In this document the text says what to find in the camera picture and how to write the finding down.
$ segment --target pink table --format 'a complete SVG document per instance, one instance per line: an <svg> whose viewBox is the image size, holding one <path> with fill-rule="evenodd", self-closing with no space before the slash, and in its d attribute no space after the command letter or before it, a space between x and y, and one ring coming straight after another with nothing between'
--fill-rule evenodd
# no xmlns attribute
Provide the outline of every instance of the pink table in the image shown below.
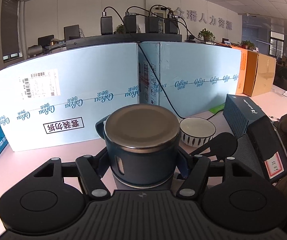
<svg viewBox="0 0 287 240"><path fill-rule="evenodd" d="M253 97L252 100L259 105L268 116L280 118L287 113L287 98L281 95L283 92L284 90L273 87L271 92ZM208 118L211 115L212 113L207 111L197 114L196 116ZM217 134L221 132L231 132L225 118L222 116L222 112L214 116L211 122L216 126ZM195 149L182 142L180 146L189 153ZM72 162L82 155L96 155L104 147L105 141L102 139L23 152L13 152L11 147L7 145L0 155L0 197L9 188L52 157L60 157L62 162ZM111 193L116 189L110 169L102 181ZM220 181L220 179L213 178L210 183L217 184L218 181ZM79 188L78 180L75 178L67 178L65 182ZM0 234L2 234L3 231L4 227L0 220Z"/></svg>

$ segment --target window blind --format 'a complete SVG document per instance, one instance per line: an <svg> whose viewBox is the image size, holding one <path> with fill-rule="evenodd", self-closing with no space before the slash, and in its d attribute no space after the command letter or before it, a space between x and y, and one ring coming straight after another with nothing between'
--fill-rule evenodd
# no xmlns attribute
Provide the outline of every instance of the window blind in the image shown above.
<svg viewBox="0 0 287 240"><path fill-rule="evenodd" d="M2 0L0 34L2 56L19 53L18 0Z"/></svg>

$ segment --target price tag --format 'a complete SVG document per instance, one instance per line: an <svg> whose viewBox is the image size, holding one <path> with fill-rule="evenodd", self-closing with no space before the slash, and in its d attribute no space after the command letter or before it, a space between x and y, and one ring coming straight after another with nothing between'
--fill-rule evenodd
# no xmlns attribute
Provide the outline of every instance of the price tag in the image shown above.
<svg viewBox="0 0 287 240"><path fill-rule="evenodd" d="M273 177L277 176L278 174L282 173L285 169L283 168L279 153L276 152L269 160L265 162L269 178L272 179Z"/></svg>

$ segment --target power adapter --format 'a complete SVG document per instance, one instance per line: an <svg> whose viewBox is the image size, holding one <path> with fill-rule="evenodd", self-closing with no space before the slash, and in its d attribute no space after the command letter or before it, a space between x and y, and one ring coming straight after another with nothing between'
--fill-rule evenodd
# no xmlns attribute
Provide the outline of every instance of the power adapter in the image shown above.
<svg viewBox="0 0 287 240"><path fill-rule="evenodd" d="M165 33L178 34L178 19L173 18L172 15L169 14L167 19L165 19Z"/></svg>
<svg viewBox="0 0 287 240"><path fill-rule="evenodd" d="M100 31L101 35L109 35L113 33L113 17L107 16L106 12L103 12L100 18Z"/></svg>
<svg viewBox="0 0 287 240"><path fill-rule="evenodd" d="M124 33L136 33L137 32L137 19L136 13L126 12L124 16Z"/></svg>
<svg viewBox="0 0 287 240"><path fill-rule="evenodd" d="M144 19L146 33L159 33L159 18L153 15Z"/></svg>

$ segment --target window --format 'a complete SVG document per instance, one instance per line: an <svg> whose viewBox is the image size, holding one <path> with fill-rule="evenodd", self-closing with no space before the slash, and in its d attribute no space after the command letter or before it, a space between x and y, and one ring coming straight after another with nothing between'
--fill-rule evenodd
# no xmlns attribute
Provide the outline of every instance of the window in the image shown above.
<svg viewBox="0 0 287 240"><path fill-rule="evenodd" d="M18 38L18 0L2 0L0 15L0 35L2 40L2 57L9 61L22 54L19 49Z"/></svg>
<svg viewBox="0 0 287 240"><path fill-rule="evenodd" d="M282 57L284 40L285 40L284 34L270 31L271 44L270 44L269 55L274 57Z"/></svg>

